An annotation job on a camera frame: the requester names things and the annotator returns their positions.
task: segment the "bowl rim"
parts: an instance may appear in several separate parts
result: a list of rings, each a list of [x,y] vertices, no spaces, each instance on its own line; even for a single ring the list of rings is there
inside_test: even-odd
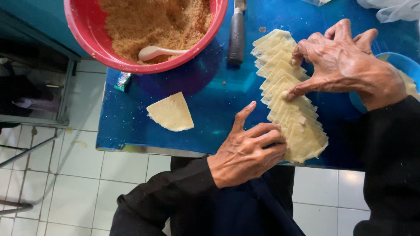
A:
[[[401,57],[401,59],[407,60],[409,61],[413,66],[416,66],[420,69],[420,65],[415,62],[413,59],[404,56],[402,54],[396,53],[396,52],[382,52],[379,54],[376,54],[375,57],[378,58],[382,55],[396,55],[398,57]],[[349,97],[350,97],[350,101],[353,105],[353,107],[355,107],[358,111],[360,111],[362,114],[366,114],[368,112],[365,104],[363,103],[362,99],[360,98],[360,96],[355,92],[355,91],[351,91],[349,92]]]
[[[228,8],[228,0],[221,0],[219,4],[219,10],[216,11],[216,15],[214,16],[214,21],[212,26],[208,29],[207,33],[204,35],[200,41],[193,46],[188,52],[174,58],[168,60],[166,62],[154,64],[154,65],[130,65],[130,64],[121,64],[111,60],[110,58],[105,57],[102,54],[97,53],[89,44],[86,43],[84,36],[80,33],[79,29],[76,27],[76,23],[74,20],[75,12],[71,10],[71,3],[72,0],[64,0],[64,11],[66,14],[66,19],[68,23],[68,27],[72,32],[73,36],[77,40],[77,42],[81,45],[83,49],[85,49],[91,56],[94,56],[96,60],[105,64],[108,67],[116,69],[118,71],[123,72],[130,72],[130,73],[139,73],[139,74],[150,74],[150,73],[159,73],[163,71],[167,71],[173,69],[177,66],[180,66],[190,59],[194,58],[198,55],[209,43],[213,40],[216,36],[217,32],[219,31],[222,23],[225,19],[226,11]]]

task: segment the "white plastic spoon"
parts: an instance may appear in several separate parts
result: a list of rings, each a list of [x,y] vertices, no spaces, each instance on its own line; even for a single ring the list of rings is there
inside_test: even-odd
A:
[[[156,46],[148,46],[140,50],[139,60],[151,60],[160,55],[179,56],[186,52],[188,52],[188,50],[169,50],[169,49],[160,48]]]

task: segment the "ground almond mixture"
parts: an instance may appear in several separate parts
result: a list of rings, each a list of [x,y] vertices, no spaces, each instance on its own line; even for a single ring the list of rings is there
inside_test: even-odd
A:
[[[108,14],[105,28],[115,52],[144,65],[175,56],[143,62],[137,57],[141,49],[190,49],[207,33],[211,20],[209,0],[100,0],[99,5]]]

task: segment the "metal chair leg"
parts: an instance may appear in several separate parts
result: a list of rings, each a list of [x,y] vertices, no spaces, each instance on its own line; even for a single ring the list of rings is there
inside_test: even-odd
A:
[[[14,156],[14,157],[12,157],[12,158],[10,158],[10,159],[8,159],[8,160],[6,160],[6,161],[4,161],[4,162],[2,162],[2,163],[0,163],[0,168],[2,168],[2,167],[4,167],[4,166],[6,166],[6,165],[8,165],[9,163],[12,163],[12,162],[14,162],[14,161],[16,161],[17,159],[19,159],[19,158],[21,158],[21,157],[23,157],[23,156],[26,156],[26,155],[28,155],[29,153],[31,153],[31,152],[33,152],[33,151],[35,151],[35,150],[37,150],[37,149],[39,149],[39,148],[41,148],[42,146],[45,146],[46,144],[48,144],[49,142],[51,142],[51,141],[53,141],[53,140],[55,140],[55,139],[57,139],[58,138],[58,136],[60,136],[61,135],[61,133],[63,133],[64,132],[64,130],[61,130],[60,132],[58,132],[54,137],[52,137],[52,138],[49,138],[49,139],[47,139],[47,140],[45,140],[45,141],[43,141],[42,143],[40,143],[40,144],[38,144],[38,145],[36,145],[35,147],[33,147],[33,148],[29,148],[29,149],[22,149],[22,148],[16,148],[16,147],[10,147],[10,146],[5,146],[5,145],[1,145],[2,147],[6,147],[6,148],[13,148],[13,149],[20,149],[20,150],[23,150],[23,152],[22,153],[20,153],[20,154],[17,154],[16,156]]]
[[[1,210],[0,215],[25,212],[25,211],[32,210],[32,208],[34,208],[34,206],[29,203],[17,203],[17,202],[9,202],[9,201],[4,201],[4,200],[0,200],[0,204],[3,204],[5,206],[17,207],[16,209],[11,209],[11,210]]]

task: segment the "blue table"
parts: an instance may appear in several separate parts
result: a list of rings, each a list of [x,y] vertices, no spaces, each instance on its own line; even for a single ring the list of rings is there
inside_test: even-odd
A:
[[[147,152],[145,147],[152,148],[153,152],[169,148],[170,151],[158,152],[166,155],[177,155],[173,152],[176,149],[214,154],[227,137],[235,114],[252,100],[258,103],[245,128],[267,122],[269,110],[259,101],[261,91],[258,89],[264,78],[255,74],[255,58],[249,54],[252,42],[266,34],[259,32],[262,26],[268,31],[275,28],[290,31],[299,41],[314,32],[325,32],[340,19],[349,18],[354,36],[371,28],[379,30],[373,42],[375,54],[398,52],[420,62],[418,22],[380,24],[376,11],[360,7],[355,0],[333,0],[321,7],[299,0],[248,1],[244,63],[233,67],[226,63],[233,14],[233,1],[230,1],[225,21],[214,40],[186,64],[167,72],[134,75],[126,93],[114,89],[119,71],[108,69],[97,148],[127,150],[130,146],[139,147],[140,152]],[[303,67],[308,74],[313,73],[311,65]],[[179,91],[184,94],[194,128],[172,132],[146,116],[146,107]],[[351,105],[348,94],[313,92],[308,97],[319,107],[318,120],[330,137],[330,144],[319,159],[305,164],[361,170],[363,166],[340,136],[340,124],[361,115]]]

